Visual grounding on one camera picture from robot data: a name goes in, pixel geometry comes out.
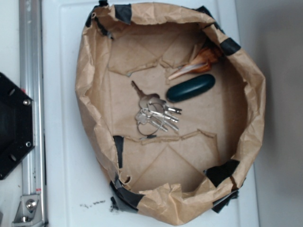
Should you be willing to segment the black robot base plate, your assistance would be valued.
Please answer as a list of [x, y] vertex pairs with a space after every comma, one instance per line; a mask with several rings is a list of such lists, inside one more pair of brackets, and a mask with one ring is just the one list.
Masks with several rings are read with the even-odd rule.
[[34, 148], [33, 100], [0, 74], [0, 179]]

